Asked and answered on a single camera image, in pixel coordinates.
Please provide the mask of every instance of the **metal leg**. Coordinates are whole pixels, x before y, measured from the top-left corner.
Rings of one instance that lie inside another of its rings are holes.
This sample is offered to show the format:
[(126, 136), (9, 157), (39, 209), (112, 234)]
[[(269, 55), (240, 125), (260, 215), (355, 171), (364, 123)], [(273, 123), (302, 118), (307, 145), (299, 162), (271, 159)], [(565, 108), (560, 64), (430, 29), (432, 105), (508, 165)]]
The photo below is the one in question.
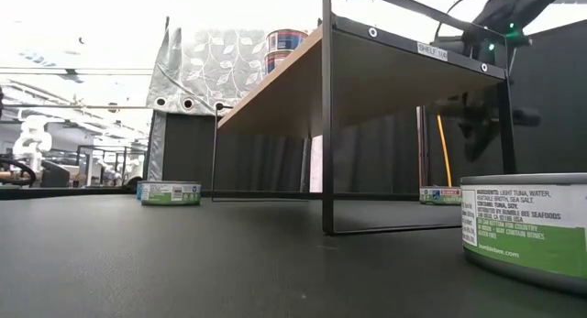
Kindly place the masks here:
[(420, 186), (428, 186), (430, 184), (430, 149), (428, 147), (426, 107), (419, 106), (415, 109), (415, 112), (418, 134), (418, 176)]
[(497, 84), (497, 94), (499, 99), (499, 130), (502, 140), (502, 160), (505, 175), (517, 173), (514, 148), (514, 119), (512, 118), (510, 85), (508, 78), (509, 76), (505, 78), (505, 81)]
[(308, 138), (304, 139), (304, 148), (302, 152), (302, 170), (300, 174), (300, 192), (307, 192), (309, 188), (308, 183), (309, 175), (308, 175), (308, 165), (310, 164), (310, 156), (312, 154), (312, 137), (308, 136)]
[(334, 155), (332, 138), (332, 3), (322, 0), (322, 230), (333, 236)]
[(145, 159), (143, 160), (143, 180), (146, 181), (147, 178), (149, 177), (149, 163), (150, 163), (150, 145), (151, 145), (151, 140), (153, 138), (153, 127), (155, 125), (155, 110), (153, 110), (153, 113), (150, 116), (150, 128), (149, 128), (149, 144), (147, 144), (147, 152), (145, 152)]
[(75, 151), (75, 165), (78, 167), (80, 167), (80, 154), (82, 154), (82, 146), (78, 145), (77, 150)]
[(114, 159), (115, 159), (115, 161), (114, 161), (114, 174), (115, 174), (115, 177), (114, 177), (114, 180), (112, 181), (112, 184), (114, 186), (116, 186), (116, 173), (118, 172), (118, 153), (115, 153), (114, 154)]
[(218, 144), (218, 111), (223, 107), (222, 104), (214, 106), (214, 146), (212, 147), (212, 184), (210, 198), (214, 201), (214, 186), (216, 180), (216, 145)]
[(122, 184), (120, 184), (120, 185), (124, 185), (124, 183), (125, 183), (126, 170), (127, 170), (127, 147), (125, 147), (125, 156), (122, 159), (122, 172), (120, 173), (120, 177), (122, 178)]
[(334, 138), (333, 138), (333, 22), (331, 0), (322, 0), (322, 230), (329, 236), (352, 236), (375, 233), (438, 230), (461, 227), (460, 223), (447, 225), (398, 225), (359, 230), (337, 231), (334, 215)]

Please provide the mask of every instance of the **gray floor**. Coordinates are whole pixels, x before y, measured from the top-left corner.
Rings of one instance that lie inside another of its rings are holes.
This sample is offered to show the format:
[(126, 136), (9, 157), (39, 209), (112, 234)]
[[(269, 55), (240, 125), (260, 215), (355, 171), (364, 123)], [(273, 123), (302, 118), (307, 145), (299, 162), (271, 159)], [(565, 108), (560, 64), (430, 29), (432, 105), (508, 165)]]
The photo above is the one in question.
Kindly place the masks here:
[[(341, 226), (459, 208), (337, 203)], [(1, 317), (587, 317), (587, 301), (464, 261), (460, 230), (327, 237), (318, 203), (0, 202)]]

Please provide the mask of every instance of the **shelf label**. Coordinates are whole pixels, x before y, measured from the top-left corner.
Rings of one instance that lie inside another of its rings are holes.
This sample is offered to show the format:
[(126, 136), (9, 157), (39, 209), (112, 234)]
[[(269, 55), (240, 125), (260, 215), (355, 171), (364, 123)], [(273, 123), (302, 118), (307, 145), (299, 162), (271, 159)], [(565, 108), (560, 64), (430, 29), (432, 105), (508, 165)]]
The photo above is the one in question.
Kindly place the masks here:
[(462, 185), (466, 248), (587, 279), (586, 185)]
[(449, 53), (441, 48), (417, 42), (418, 53), (438, 60), (449, 61)]

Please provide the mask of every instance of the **tuna can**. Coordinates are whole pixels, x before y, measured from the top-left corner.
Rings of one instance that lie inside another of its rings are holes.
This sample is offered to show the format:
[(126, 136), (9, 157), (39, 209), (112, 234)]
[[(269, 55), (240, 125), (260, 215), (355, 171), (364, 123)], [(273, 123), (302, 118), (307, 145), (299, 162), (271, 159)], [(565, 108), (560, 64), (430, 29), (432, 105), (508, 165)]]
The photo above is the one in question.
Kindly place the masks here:
[(194, 181), (142, 181), (142, 205), (198, 205), (202, 185)]
[(293, 50), (302, 44), (308, 35), (300, 30), (279, 29), (267, 35), (267, 53), (279, 50)]
[(282, 61), (287, 58), (287, 56), (292, 53), (290, 50), (279, 50), (268, 53), (265, 56), (265, 70), (269, 74), (271, 71), (277, 67)]
[(587, 173), (463, 177), (460, 187), (469, 262), (587, 295)]
[(460, 205), (460, 188), (430, 186), (420, 188), (420, 203)]

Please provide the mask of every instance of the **small can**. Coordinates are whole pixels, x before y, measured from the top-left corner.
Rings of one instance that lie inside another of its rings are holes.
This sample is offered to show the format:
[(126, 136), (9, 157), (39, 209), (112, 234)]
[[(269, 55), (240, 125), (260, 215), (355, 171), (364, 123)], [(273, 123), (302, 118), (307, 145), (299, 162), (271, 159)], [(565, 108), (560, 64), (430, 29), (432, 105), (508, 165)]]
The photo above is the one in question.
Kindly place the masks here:
[(302, 44), (307, 33), (295, 29), (274, 30), (267, 35), (267, 52), (272, 53), (279, 50), (293, 50)]
[(282, 63), (290, 53), (292, 53), (290, 50), (279, 50), (268, 53), (267, 56), (265, 56), (265, 71), (269, 74), (275, 69), (275, 67)]
[(420, 203), (460, 205), (460, 188), (440, 186), (422, 187), (420, 188)]
[(194, 181), (143, 181), (142, 205), (199, 205), (202, 185)]
[(138, 181), (137, 182), (137, 200), (140, 200), (142, 193), (143, 193), (142, 181)]

